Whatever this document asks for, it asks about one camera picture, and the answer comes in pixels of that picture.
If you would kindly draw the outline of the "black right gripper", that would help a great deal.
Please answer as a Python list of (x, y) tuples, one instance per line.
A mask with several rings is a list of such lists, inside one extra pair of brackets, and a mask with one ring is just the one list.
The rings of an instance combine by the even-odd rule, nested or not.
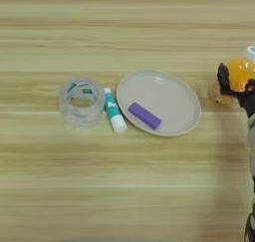
[[(217, 71), (217, 81), (222, 95), (237, 97), (238, 93), (230, 88), (229, 72), (227, 67), (220, 63)], [(250, 79), (245, 86), (248, 93), (241, 94), (238, 97), (239, 106), (245, 110), (246, 115), (250, 118), (255, 114), (255, 79)]]

